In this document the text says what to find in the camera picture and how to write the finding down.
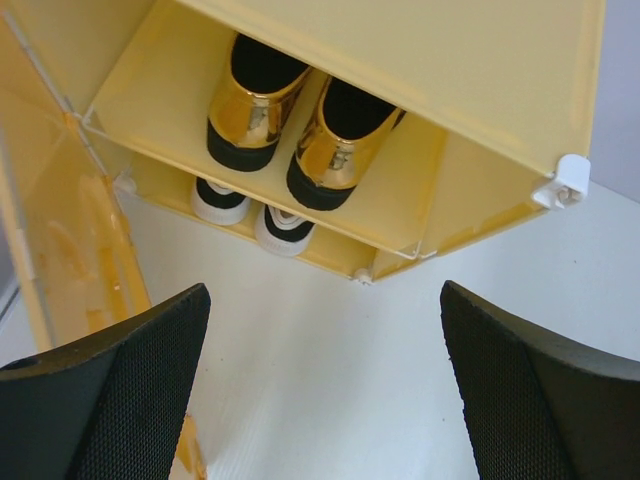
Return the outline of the black white sneaker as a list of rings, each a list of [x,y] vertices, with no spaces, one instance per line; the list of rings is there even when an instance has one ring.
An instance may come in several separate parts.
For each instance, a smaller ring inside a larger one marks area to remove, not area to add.
[[[311,221],[271,205],[263,205],[255,222],[254,234],[264,250],[283,257],[295,257],[307,249],[315,227]]]
[[[197,177],[191,193],[194,214],[211,224],[232,226],[242,222],[251,199],[229,188]]]

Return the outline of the yellow cabinet door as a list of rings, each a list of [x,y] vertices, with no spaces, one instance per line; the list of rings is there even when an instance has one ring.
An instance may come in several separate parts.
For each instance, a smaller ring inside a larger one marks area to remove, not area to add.
[[[158,305],[112,175],[81,123],[148,8],[144,1],[1,5],[1,219],[34,355]],[[205,477],[186,410],[166,479]]]

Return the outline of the gold loafer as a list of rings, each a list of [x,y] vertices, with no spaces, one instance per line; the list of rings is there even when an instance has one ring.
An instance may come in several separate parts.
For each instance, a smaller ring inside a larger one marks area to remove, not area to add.
[[[238,33],[207,115],[207,150],[219,164],[256,172],[273,158],[313,68]]]
[[[291,195],[316,211],[342,206],[404,116],[399,107],[328,78],[291,158]]]

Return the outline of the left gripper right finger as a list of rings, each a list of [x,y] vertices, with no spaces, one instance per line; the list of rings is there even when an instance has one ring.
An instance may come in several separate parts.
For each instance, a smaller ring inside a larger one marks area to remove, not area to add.
[[[480,478],[638,478],[638,362],[524,320],[453,281],[440,306]]]

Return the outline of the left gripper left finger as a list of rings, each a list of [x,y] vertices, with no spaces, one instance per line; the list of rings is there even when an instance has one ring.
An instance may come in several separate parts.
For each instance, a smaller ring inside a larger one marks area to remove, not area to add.
[[[198,283],[1,369],[4,479],[166,479],[210,314]]]

